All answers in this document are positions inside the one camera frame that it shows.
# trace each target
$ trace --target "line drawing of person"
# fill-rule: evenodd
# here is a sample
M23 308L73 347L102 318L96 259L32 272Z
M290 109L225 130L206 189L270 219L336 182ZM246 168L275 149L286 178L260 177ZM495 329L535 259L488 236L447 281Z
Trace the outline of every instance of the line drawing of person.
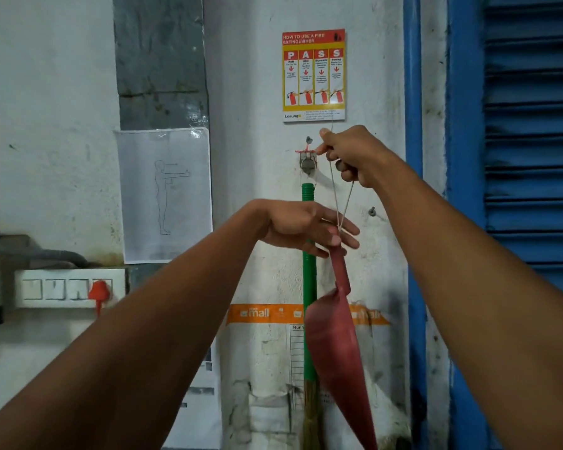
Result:
M171 235L171 233L165 229L165 215L167 213L167 185L172 185L174 178L189 177L190 171L186 169L186 171L182 173L165 172L165 163L160 159L154 163L154 167L157 169L154 174L154 180L157 182L158 225L161 229L161 235Z

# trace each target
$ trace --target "gray cable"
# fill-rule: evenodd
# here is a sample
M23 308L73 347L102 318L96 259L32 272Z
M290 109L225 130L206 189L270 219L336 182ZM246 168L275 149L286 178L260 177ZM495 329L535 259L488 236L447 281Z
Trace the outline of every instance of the gray cable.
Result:
M61 251L59 249L17 248L10 246L10 244L2 240L0 240L0 253L34 260L59 260L72 263L79 268L89 266L87 259L76 252Z

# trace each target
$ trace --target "dustpan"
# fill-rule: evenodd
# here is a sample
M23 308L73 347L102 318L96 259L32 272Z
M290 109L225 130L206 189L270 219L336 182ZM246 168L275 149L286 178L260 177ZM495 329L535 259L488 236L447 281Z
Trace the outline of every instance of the dustpan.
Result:
M304 317L307 347L321 384L331 394L363 448L376 450L357 333L346 298L351 289L342 249L331 248L330 257L336 288L307 308Z

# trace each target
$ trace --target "blue metal frame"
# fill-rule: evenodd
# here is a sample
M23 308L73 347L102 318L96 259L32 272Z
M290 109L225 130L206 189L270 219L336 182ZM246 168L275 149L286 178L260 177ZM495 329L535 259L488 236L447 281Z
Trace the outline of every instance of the blue metal frame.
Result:
M448 3L447 198L485 228L483 0L448 0ZM449 448L487 450L488 424L454 364L450 399Z
M406 162L423 176L421 115L421 0L403 0ZM409 268L409 366L413 448L428 448L426 306Z

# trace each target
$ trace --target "fire extinguisher instruction sign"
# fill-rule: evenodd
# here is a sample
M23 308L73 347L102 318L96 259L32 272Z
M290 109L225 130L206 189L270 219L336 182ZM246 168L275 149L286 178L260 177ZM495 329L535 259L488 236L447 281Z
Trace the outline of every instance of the fire extinguisher instruction sign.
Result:
M284 122L344 120L344 29L283 33L281 51Z

